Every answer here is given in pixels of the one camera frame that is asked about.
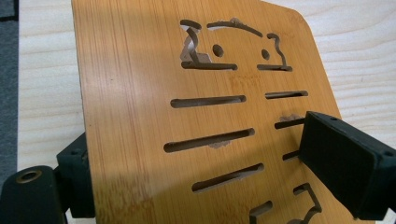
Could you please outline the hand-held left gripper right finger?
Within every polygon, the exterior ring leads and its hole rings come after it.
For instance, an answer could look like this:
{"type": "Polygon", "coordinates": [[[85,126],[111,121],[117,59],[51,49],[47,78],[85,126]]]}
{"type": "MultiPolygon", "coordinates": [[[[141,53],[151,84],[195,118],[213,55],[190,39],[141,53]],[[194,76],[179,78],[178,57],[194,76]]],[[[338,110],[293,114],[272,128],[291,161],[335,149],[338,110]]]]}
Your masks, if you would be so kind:
{"type": "Polygon", "coordinates": [[[396,212],[396,149],[341,119],[308,111],[299,159],[360,220],[396,212]]]}

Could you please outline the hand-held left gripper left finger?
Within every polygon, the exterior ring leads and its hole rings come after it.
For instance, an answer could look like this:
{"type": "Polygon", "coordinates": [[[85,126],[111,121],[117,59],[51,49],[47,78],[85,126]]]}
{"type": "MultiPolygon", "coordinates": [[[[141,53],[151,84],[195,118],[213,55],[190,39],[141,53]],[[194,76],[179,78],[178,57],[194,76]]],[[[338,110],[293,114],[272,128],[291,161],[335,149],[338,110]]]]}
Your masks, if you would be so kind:
{"type": "Polygon", "coordinates": [[[86,134],[56,156],[56,177],[64,211],[74,218],[95,217],[86,134]]]}

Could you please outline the slotted orange wooden board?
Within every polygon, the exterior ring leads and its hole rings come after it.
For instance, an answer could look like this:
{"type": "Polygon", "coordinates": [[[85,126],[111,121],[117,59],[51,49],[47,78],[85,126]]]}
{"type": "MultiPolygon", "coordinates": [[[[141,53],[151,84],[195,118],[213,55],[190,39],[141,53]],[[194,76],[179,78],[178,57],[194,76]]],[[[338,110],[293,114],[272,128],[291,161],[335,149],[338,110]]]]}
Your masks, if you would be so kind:
{"type": "Polygon", "coordinates": [[[262,0],[72,0],[98,224],[371,224],[296,157],[338,115],[311,29],[262,0]]]}

